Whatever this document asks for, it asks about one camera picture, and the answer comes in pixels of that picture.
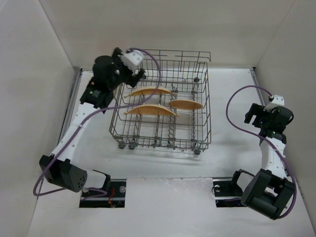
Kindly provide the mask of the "fish-shaped woven plate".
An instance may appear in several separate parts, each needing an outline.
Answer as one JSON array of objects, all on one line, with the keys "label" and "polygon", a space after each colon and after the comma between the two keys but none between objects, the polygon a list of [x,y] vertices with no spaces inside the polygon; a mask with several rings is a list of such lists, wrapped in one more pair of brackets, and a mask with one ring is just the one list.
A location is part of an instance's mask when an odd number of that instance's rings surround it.
[{"label": "fish-shaped woven plate", "polygon": [[147,104],[139,105],[135,108],[132,108],[128,112],[124,112],[125,115],[134,114],[134,115],[149,115],[149,116],[176,116],[178,114],[171,111],[169,108],[156,104]]},{"label": "fish-shaped woven plate", "polygon": [[172,92],[164,87],[156,87],[156,86],[143,86],[133,90],[128,95],[124,96],[124,98],[131,96],[140,96],[140,95],[156,95],[156,94],[172,94],[176,95],[177,92]]}]

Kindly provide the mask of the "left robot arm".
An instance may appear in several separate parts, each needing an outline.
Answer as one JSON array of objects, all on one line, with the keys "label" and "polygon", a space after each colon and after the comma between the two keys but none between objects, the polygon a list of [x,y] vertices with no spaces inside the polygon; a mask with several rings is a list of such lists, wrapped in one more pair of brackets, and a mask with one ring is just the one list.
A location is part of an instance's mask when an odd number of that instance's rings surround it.
[{"label": "left robot arm", "polygon": [[99,56],[80,100],[77,113],[64,137],[50,155],[43,155],[39,165],[47,182],[75,193],[82,189],[109,188],[109,175],[97,170],[85,170],[80,163],[84,136],[92,118],[102,115],[114,98],[114,90],[125,83],[135,87],[145,71],[140,68],[144,55],[136,49],[115,48],[112,55]]}]

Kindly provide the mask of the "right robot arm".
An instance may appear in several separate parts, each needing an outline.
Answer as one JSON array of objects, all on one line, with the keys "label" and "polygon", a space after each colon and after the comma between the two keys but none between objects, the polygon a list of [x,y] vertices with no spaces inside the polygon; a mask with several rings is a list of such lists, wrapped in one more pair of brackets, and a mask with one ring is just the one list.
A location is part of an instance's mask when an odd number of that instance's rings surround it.
[{"label": "right robot arm", "polygon": [[295,184],[287,179],[289,169],[283,155],[286,145],[283,132],[293,119],[293,112],[284,106],[284,100],[267,106],[252,104],[245,114],[244,123],[260,129],[262,165],[243,191],[241,204],[272,220],[280,218],[296,190]]}]

